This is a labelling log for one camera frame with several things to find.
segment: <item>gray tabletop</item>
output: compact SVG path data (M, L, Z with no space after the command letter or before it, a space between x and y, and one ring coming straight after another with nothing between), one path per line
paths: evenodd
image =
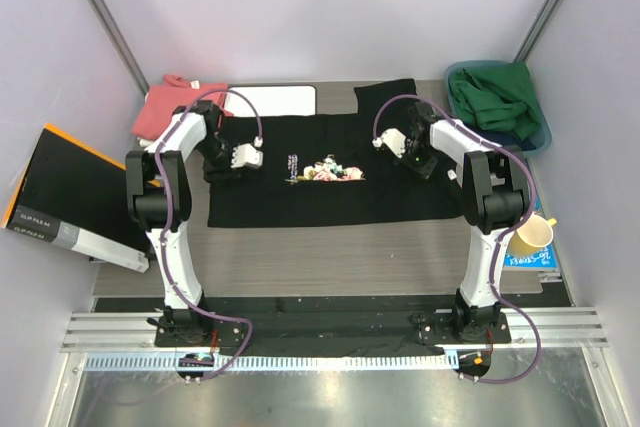
M317 113L356 112L353 88L372 82L318 82ZM417 81L418 92L446 105L441 81ZM469 253L463 218L315 228L208 228L208 184L202 157L187 160L193 197L189 247L208 296L452 294ZM542 291L535 272L504 272L504 293ZM100 268L94 295L161 297L157 265L144 274Z

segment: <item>pink towel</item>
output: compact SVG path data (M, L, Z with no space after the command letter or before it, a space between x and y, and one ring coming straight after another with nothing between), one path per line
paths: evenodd
M226 89L227 84L200 84L200 88L191 87L191 82L177 75L165 75L162 85L152 85L149 95L133 124L131 132L136 137L156 140L169 127L171 115L177 107L191 103L198 95L210 89ZM223 108L225 93L208 95L205 100L212 100Z

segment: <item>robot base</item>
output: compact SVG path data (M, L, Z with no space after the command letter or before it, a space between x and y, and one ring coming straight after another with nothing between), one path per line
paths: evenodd
M470 307L460 289L456 292L452 313L415 314L412 321L418 325L418 339L423 345L510 344L511 333L500 304Z
M207 302L202 295L198 307L208 311ZM156 347L202 347L211 346L213 332L217 331L217 346L220 349L238 348L245 336L243 324L216 321L190 309L164 308L164 315L158 320L147 319L155 327Z

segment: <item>metal base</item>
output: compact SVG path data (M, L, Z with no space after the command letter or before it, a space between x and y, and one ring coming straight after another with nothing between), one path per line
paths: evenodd
M160 324L166 324L164 316L159 319ZM242 324L228 322L216 322L214 330L217 331L217 344L221 349L237 348L244 339ZM195 326L193 329L158 328L153 344L158 348L176 347L208 347L211 348L213 333L203 335L202 329Z
M460 339L451 314L419 314L414 322L418 324L418 338L423 345L431 347L442 344L457 345L458 350L464 350L465 345L471 343ZM491 343L493 344L511 343L507 316L503 313L498 316L497 327L489 327L487 332L491 333ZM482 338L474 340L473 343L485 341L489 342L483 334Z
M584 352L584 355L580 354L580 358L586 359L588 361L589 373L592 376L592 383L595 390L595 395L597 395L598 402L593 402L592 398L589 398L584 403L579 405L597 405L599 403L600 408L604 414L604 417L607 421L610 422L610 425L630 425L628 419L626 418L626 411L624 409L624 405L622 404L622 400L618 397L617 387L616 387L616 379L613 375L613 372L609 365L609 355L608 355L608 344L605 338L604 332L602 330L600 320L596 315L595 309L587 308L587 307L565 307L565 308L532 308L525 309L525 311L531 316L533 321L536 323L538 330L540 332L540 336L542 338L542 345L544 349L544 353L541 360L541 367L538 369L538 373L542 373L544 375L537 375L536 373L532 374L527 381L522 384L526 386L526 393L518 394L518 386L520 383L513 384L513 388L509 389L496 389L493 386L480 386L473 385L471 382L467 381L458 381L455 374L441 372L440 374L437 370L441 368L444 369L456 369L457 359L453 357L455 352L457 351L458 357L463 357L463 353L472 352L474 350L483 350L488 346L484 343L480 344L459 344L456 343L454 345L441 345L439 344L439 348L444 349L446 354L443 357L427 357L426 350L427 347L423 346L425 350L424 357L379 357L379 358L362 358L362 357L343 357L343 358L295 358L295 357L254 357L254 356L243 356L237 360L230 369L231 372L309 372L308 376L304 375L296 375L296 376L282 376L282 375L272 375L272 376L240 376L240 375L231 375L231 376L223 376L220 379L212 382L206 382L204 385L209 386L209 388L218 388L215 395L207 394L207 401L198 401L196 410L204 408L204 405L208 405L208 402L211 399L233 399L237 398L237 395L234 394L232 390L230 390L230 382L244 382L243 379L248 379L246 382L255 382L264 380L265 384L260 385L258 391L262 393L268 393L269 395L276 395L280 392L280 387L274 385L273 382L277 382L278 379L282 379L283 385L285 387L289 386L290 392L299 393L304 401L300 401L299 403L291 402L291 397L287 394L286 402L287 405L307 405L307 401L309 398L321 398L323 408L326 408L327 405L331 406L331 402L335 402L336 404L332 407L334 410L332 412L338 412L338 409L343 404L341 403L341 399L348 398L353 399L352 395L348 393L347 390L340 390L340 395L337 395L336 386L341 386L342 384L338 383L339 379L347 379L347 377L338 377L336 376L336 372L349 372L340 374L341 376L345 375L368 375L367 372L359 372L366 370L376 370L376 371L407 371L407 372L375 372L371 374L375 374L374 378L367 378L366 388L358 386L356 392L367 392L366 401L363 405L366 408L363 412L370 412L371 406L378 405L380 402L371 402L371 388L375 386L390 386L390 382L400 382L397 386L392 386L388 388L388 392L381 398L389 399L393 398L393 402L388 403L381 412L385 412L387 409L393 409L394 406L398 405L398 402L402 399L420 399L421 408L424 407L424 395L415 396L415 395L400 395L398 396L398 391L402 388L409 389L409 392L422 392L422 394L429 395L429 388L433 388L433 396L437 398L437 393L446 392L448 397L441 399L442 402L432 402L429 405L433 405L437 407L437 411L433 412L433 416L429 416L429 420L440 419L442 420L442 415L444 415L447 410L443 411L443 405L449 405L445 402L450 400L450 395L455 393L456 396L459 396L461 402L465 402L468 407L464 412L469 412L469 409L474 409L486 405L495 405L496 403L502 403L504 405L515 405L517 412L514 414L515 417L510 417L506 415L504 418L501 418L502 423L505 425L511 425L516 423L522 423L523 418L520 414L521 410L525 408L524 405L519 405L520 402L528 402L531 399L532 395L534 395L536 399L536 403L542 402L544 405L555 406L557 410L559 406L570 405L572 409L575 408L575 395L576 395L576 384L577 377L575 373L576 370L570 370L570 376L566 378L565 381L561 381L558 378L560 372L563 368L566 370L566 366L569 364L569 359L574 355L576 351L581 353ZM451 311L443 310L436 312L438 315L442 316L443 319L446 319L447 316L451 316ZM533 332L526 322L525 319L522 318L520 314L511 310L504 309L502 312L509 325L509 332L513 337L513 340L510 344L494 344L494 353L492 355L492 367L491 367L491 377L500 378L512 376L514 374L513 369L516 368L516 371L521 371L524 367L526 367L533 357L533 348L535 348L535 339ZM135 387L133 383L138 382L139 387L143 389L137 396L137 398L144 398L147 389L149 394L152 394L158 389L157 382L151 380L151 375L156 376L166 376L167 382L177 382L178 377L175 373L176 368L178 367L177 362L178 359L184 356L183 352L208 352L208 346L204 347L191 347L191 348L159 348L154 346L153 341L155 339L156 329L151 325L147 324L146 319L148 317L158 318L160 314L158 312L151 313L93 313L93 314L73 314L71 318L71 322L69 324L67 335L65 336L62 352L68 353L65 354L68 356L68 361L66 366L60 377L60 384L52 404L51 416L49 427L62 427L69 425L70 418L72 416L72 412L74 410L74 404L76 403L76 399L80 404L87 404L87 402L91 402L91 399L95 397L95 393L85 392L86 395L80 395L80 380L84 379L86 382L83 384L86 386L96 387L97 384L91 383L90 379L93 375L93 378L103 379L105 378L105 374L108 374L110 371L113 372L114 379L118 380L120 384L124 388L126 388L126 395L122 392L116 391L107 391L103 392L109 398L122 399L126 398L126 396L130 396L132 389ZM228 359L228 356L216 356L216 365L214 368L219 367L221 362L224 362ZM408 372L411 370L430 370L432 372ZM311 372L321 371L323 374L311 374ZM131 382L122 382L123 375L131 375ZM324 378L320 376L325 375L328 380L324 381ZM380 381L379 375L388 375L388 378L385 378L385 381ZM418 379L419 382L423 383L420 387L410 388L408 384L402 379L409 379L410 377L414 377ZM308 390L305 391L303 386L296 384L296 379L308 379L308 383L313 385L318 385L320 390ZM537 382L543 382L541 388L536 390L534 394L532 394L531 387ZM345 383L344 388L348 386L353 387L350 382ZM116 389L118 387L118 382L114 380L112 384L109 384L109 388ZM242 392L241 395L248 395L247 392L250 392L249 385L242 384L242 386L238 386L238 392ZM192 395L194 393L193 390L189 390L189 387L185 387L188 389L184 391L189 399L192 399ZM197 389L206 389L207 387L201 386L197 387ZM166 407L166 402L174 401L176 405L180 406L180 409L176 409L176 412L182 412L181 409L185 408L187 405L187 400L181 397L182 390L179 387L173 389L171 395L163 396L162 398L158 397L158 400L154 402L152 399L148 405L152 411L157 411L160 406ZM569 393L571 396L571 400L562 400L562 393ZM505 404L505 395L510 396L509 400L507 400ZM274 399L273 402L269 400L265 404L265 411L267 407L272 407L272 405L277 404L281 405L281 402L276 402ZM223 412L225 414L229 414L231 417L237 414L238 418L246 419L247 415L247 407L245 404L238 406L237 403L234 403L232 400L224 400L223 404L224 409L218 410L217 412ZM455 412L455 415L461 415L461 410L458 409L456 404L452 404L455 409L452 412ZM81 405L77 406L80 411L83 411L83 407ZM113 417L114 412L118 415L122 415L121 412L134 412L136 409L124 409L124 410L109 410L110 408L115 409L114 407L110 407L109 405L98 406L98 410L95 412L95 415L92 416L92 421L96 421L95 425L113 425L115 422L115 418ZM402 412L412 412L411 415L415 415L417 410L415 408L404 408L401 409ZM145 417L146 413L143 411L139 412L140 418L136 418L135 421L131 419L132 425L143 425L148 423L148 417ZM284 414L289 412L286 409L278 409L277 412ZM331 419L320 419L318 422L314 424L314 421L317 420L315 416L317 416L318 410L313 411L313 415L309 416L307 420L305 420L305 425L313 426L313 425L330 425ZM491 411L491 415L480 416L480 417L455 417L456 422L465 421L465 423L471 425L484 425L482 422L478 423L477 420L479 418L486 418L487 425L495 425L496 412L505 413L509 412L509 409L499 409L496 411L493 409ZM573 424L571 422L562 422L562 415L559 412L554 412L553 409L543 409L540 410L539 415L535 418L531 419L531 422L527 425L539 425L540 423L546 423L548 425L585 425L584 418L582 419L582 423ZM543 421L540 415L546 415L546 421ZM236 418L233 417L233 421L229 420L228 422L222 421L225 425L231 425L236 422ZM380 422L380 417L376 417L376 425ZM282 425L297 425L298 421L294 421L291 418L283 419ZM421 418L419 420L410 417L409 420L412 420L414 423L405 422L404 425L424 425L425 419ZM118 417L118 423L122 424L122 419ZM351 422L349 425L356 425L357 422Z

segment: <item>blue book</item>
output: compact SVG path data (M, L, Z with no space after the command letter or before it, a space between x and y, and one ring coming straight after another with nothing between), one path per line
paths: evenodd
M542 214L540 199L536 199L535 211ZM548 245L540 252L536 252L528 257L513 257L509 254L504 258L504 266L506 268L516 269L532 269L532 270L548 270L558 268L556 254L553 249L553 243Z

